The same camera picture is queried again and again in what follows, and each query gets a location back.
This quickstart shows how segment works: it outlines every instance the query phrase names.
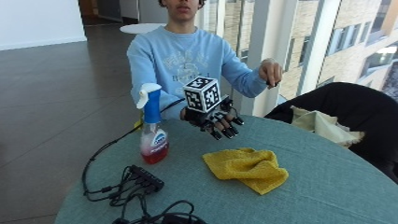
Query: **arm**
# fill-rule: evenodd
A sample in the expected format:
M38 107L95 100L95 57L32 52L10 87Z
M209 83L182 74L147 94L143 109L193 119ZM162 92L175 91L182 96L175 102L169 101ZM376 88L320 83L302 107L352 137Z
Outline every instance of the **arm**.
M246 97L257 97L266 86L269 89L275 86L282 78L282 68L274 59L261 62L257 69L251 70L242 63L223 41L223 64L222 75L233 85L234 89Z
M130 65L130 75L133 88L130 94L134 103L139 101L139 90L143 83L158 83L155 74L155 63L151 54L151 48L146 39L135 36L126 51ZM159 109L175 102L179 98L175 95L161 91ZM178 103L161 113L162 119L179 119L179 112L186 106L185 102Z

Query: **dark hair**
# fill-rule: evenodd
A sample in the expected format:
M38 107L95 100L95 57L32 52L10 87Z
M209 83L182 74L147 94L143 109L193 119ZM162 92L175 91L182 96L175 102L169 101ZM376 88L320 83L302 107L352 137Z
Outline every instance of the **dark hair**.
M198 4L199 4L199 7L198 8L202 8L202 6L203 6L203 2L205 2L206 0L198 0ZM162 2L161 2L161 0L158 0L158 2L159 2L159 6L161 7L165 7L165 5L162 4Z

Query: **spray bottle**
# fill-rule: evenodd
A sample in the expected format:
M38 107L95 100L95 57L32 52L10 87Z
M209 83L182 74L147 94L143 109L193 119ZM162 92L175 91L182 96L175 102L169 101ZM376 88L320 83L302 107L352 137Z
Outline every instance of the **spray bottle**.
M169 150L166 132L161 129L161 86L155 83L142 84L139 96L137 108L143 108L141 155L149 164L154 164L163 159Z

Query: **doorway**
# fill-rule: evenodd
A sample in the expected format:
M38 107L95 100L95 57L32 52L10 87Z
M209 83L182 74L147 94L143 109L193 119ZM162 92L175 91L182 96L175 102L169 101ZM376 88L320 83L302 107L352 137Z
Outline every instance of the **doorway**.
M122 23L118 1L78 0L84 26Z

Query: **hand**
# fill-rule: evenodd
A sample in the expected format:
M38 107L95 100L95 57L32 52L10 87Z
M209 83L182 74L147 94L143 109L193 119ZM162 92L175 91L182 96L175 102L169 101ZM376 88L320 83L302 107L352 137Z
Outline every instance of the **hand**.
M217 140L221 138L221 134L217 130L219 130L227 138L233 138L238 134L238 131L231 125L231 122L238 125L243 124L241 118L235 118L233 115L218 110L214 110L209 114L202 114L183 108L179 112L179 116L182 120L186 120L191 125L199 127L202 131L209 132Z
M275 87L277 83L282 80L282 73L282 67L274 59L270 58L261 62L258 75L267 82L269 89Z

